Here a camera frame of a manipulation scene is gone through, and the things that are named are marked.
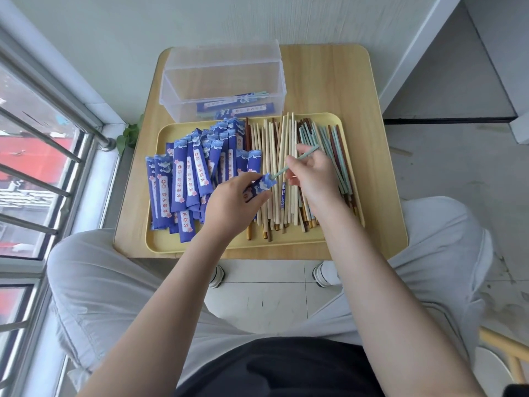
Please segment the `person's left hand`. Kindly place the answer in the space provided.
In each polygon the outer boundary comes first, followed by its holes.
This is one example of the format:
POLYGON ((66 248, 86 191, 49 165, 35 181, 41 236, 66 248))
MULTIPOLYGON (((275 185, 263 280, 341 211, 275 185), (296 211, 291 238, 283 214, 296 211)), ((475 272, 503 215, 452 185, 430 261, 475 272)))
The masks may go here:
POLYGON ((205 222, 199 230, 210 243, 227 246, 243 232, 255 216, 244 216, 244 190, 261 177, 261 173, 241 173, 222 183, 212 193, 206 208, 205 222))

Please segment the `person's right hand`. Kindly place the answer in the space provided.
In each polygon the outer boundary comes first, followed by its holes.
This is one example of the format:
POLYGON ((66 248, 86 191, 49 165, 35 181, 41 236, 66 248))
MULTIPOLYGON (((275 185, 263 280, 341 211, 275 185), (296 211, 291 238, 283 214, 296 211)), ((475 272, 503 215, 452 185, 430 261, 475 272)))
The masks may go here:
POLYGON ((321 226, 327 226, 339 216, 345 206, 338 190, 332 162, 320 149, 314 150, 304 158, 308 174, 304 179, 288 179, 291 185, 301 187, 309 208, 321 226))

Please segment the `blue paper chopstick sleeve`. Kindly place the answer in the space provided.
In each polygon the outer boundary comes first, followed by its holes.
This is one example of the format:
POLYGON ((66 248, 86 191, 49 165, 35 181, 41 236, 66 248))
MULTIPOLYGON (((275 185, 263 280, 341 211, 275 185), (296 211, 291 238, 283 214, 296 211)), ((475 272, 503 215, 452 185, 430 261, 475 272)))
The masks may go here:
POLYGON ((243 200, 247 203, 261 193, 270 190, 276 185, 276 175, 266 173, 252 182, 243 192, 243 200))

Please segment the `person's left forearm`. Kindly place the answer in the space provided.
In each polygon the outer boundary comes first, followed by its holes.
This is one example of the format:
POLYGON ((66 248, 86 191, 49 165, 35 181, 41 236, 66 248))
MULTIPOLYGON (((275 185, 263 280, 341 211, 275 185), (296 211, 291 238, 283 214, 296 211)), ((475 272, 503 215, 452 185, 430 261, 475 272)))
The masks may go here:
POLYGON ((246 226, 205 225, 77 397, 170 397, 180 380, 210 277, 246 226))

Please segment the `person's right forearm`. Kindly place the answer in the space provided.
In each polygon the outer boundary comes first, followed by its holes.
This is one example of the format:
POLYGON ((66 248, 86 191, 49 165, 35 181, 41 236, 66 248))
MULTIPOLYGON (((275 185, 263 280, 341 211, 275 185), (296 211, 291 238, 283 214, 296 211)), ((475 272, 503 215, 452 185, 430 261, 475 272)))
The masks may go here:
POLYGON ((472 370, 340 199, 311 202, 386 397, 485 397, 472 370))

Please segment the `pile of beige wooden chopsticks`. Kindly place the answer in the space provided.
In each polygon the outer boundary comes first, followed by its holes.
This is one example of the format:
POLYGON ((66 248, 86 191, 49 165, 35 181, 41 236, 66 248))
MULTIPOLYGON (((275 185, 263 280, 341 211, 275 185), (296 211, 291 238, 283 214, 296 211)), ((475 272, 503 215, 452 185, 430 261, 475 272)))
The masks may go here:
MULTIPOLYGON (((303 232, 318 226, 318 221, 311 213, 301 188, 289 183, 286 172, 279 173, 286 167, 287 155, 295 157, 301 155, 296 150, 299 140, 293 118, 293 113, 287 113, 278 117, 246 119, 247 134, 250 136, 248 147, 250 150, 261 152, 260 172, 276 175, 277 183, 271 188, 271 197, 261 207, 253 222, 257 224, 258 234, 262 234, 267 241, 272 240, 274 231, 285 233, 290 224, 299 226, 303 232), (283 181, 286 182, 284 211, 280 208, 283 181)), ((247 238, 252 239, 252 227, 247 230, 247 238)))

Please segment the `pile of teal and brown chopsticks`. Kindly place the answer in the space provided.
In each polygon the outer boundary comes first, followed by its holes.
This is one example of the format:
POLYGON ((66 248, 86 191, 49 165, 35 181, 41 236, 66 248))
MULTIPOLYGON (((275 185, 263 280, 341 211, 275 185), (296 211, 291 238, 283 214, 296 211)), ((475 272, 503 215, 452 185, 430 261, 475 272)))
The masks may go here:
POLYGON ((353 176, 346 160, 338 125, 320 125, 314 119, 303 118, 296 122, 297 138, 302 144, 320 146, 332 162, 341 198, 360 219, 360 207, 355 196, 353 176))

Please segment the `sleeved chopstick pair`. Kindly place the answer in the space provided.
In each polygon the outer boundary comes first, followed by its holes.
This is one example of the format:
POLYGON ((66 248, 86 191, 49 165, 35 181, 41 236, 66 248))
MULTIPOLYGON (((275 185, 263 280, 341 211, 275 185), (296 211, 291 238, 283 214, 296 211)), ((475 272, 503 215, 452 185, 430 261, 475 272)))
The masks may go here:
POLYGON ((274 103, 233 107, 219 110, 214 114, 215 120, 266 116, 275 112, 274 103))
POLYGON ((219 109, 229 109, 246 104, 253 104, 270 96, 268 92, 243 93, 227 98, 209 99, 196 104, 197 113, 214 112, 219 109))

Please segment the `person's right white shoe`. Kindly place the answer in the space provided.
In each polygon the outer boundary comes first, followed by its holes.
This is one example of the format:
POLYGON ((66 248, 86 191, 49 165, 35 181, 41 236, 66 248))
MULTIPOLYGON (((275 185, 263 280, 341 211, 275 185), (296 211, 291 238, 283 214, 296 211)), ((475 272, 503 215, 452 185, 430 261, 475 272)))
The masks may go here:
POLYGON ((312 277, 319 287, 342 286, 334 261, 322 261, 312 270, 312 277))

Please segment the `clear plastic storage box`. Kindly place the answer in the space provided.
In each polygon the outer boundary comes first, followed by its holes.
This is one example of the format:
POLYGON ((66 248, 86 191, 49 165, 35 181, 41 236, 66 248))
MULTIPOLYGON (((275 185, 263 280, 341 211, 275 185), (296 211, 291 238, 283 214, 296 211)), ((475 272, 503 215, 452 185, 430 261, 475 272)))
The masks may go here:
POLYGON ((270 96, 242 106, 274 103, 275 112, 270 115, 283 112, 287 89, 277 39, 170 48, 162 70, 159 103, 175 122, 215 120, 214 114, 221 109, 197 113, 196 104, 252 92, 270 96))

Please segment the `green plant leaves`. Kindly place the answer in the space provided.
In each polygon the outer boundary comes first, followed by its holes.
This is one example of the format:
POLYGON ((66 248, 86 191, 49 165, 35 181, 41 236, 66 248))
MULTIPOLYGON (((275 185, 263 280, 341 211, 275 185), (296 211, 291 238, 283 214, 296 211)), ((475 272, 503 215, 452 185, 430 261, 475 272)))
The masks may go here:
POLYGON ((120 157, 123 155, 126 148, 136 148, 136 143, 142 128, 143 119, 144 114, 141 114, 137 123, 128 124, 122 134, 116 138, 116 149, 120 157))

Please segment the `black shirt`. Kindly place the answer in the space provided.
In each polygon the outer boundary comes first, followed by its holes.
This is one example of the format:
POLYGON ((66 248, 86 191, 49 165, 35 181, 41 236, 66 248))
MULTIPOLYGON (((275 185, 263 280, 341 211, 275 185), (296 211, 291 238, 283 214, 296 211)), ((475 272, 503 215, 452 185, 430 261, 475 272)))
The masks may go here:
POLYGON ((310 337, 248 342, 200 368, 174 397, 385 397, 361 346, 310 337))

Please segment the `light grey trousers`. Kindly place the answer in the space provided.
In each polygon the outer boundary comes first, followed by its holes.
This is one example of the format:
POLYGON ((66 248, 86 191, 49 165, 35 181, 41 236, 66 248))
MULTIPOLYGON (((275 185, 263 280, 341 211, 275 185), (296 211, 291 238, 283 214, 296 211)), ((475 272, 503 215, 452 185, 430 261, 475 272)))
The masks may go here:
MULTIPOLYGON (((471 366, 485 302, 479 292, 493 262, 493 241, 472 212, 448 197, 403 202, 409 246, 389 264, 471 366)), ((162 279, 118 253, 113 230, 62 240, 47 263, 61 347, 74 362, 69 377, 79 391, 121 338, 162 279)), ((240 330, 203 305, 178 386, 201 367, 247 342, 308 337, 361 345, 345 293, 307 321, 271 334, 240 330)))

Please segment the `metal window railing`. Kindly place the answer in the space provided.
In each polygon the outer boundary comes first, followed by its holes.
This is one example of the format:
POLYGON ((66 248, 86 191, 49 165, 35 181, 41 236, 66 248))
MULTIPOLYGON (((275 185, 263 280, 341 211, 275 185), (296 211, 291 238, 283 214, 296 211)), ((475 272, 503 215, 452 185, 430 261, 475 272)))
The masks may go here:
POLYGON ((49 300, 45 261, 71 229, 94 154, 115 149, 40 73, 0 27, 0 397, 22 388, 49 300))

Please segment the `yellow wooden chair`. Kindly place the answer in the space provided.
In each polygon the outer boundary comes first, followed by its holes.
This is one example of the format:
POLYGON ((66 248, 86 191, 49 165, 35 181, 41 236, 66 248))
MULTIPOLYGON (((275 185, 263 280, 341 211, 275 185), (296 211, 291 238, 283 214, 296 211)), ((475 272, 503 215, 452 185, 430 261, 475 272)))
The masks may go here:
POLYGON ((486 327, 480 327, 480 340, 502 351, 507 373, 518 384, 528 384, 522 361, 529 364, 529 346, 486 327))

